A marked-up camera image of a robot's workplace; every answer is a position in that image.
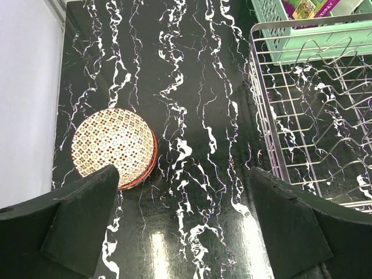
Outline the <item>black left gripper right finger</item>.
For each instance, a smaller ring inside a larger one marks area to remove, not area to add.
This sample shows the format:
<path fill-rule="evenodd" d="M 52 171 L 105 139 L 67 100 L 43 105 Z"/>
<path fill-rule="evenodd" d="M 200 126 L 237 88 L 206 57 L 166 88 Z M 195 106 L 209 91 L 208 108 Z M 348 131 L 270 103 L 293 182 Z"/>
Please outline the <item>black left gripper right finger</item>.
<path fill-rule="evenodd" d="M 371 278 L 371 215 L 258 167 L 249 186 L 275 278 Z"/>

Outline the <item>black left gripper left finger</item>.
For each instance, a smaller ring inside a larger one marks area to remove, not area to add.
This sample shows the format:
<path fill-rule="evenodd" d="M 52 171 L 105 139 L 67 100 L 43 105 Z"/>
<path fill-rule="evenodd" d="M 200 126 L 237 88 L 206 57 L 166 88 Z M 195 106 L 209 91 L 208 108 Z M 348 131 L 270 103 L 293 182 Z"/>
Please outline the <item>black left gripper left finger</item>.
<path fill-rule="evenodd" d="M 1 209 L 1 278 L 92 278 L 117 195 L 113 165 Z"/>

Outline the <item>red patterned bowl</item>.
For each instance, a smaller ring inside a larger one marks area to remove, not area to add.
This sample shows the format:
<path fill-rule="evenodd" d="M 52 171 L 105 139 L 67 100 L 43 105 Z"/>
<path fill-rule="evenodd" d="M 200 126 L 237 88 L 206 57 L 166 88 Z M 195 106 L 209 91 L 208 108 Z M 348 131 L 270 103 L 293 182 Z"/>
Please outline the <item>red patterned bowl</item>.
<path fill-rule="evenodd" d="M 155 133 L 136 113 L 126 109 L 100 110 L 86 118 L 71 142 L 71 158 L 80 176 L 114 165 L 118 189 L 130 189 L 144 181 L 158 156 Z"/>

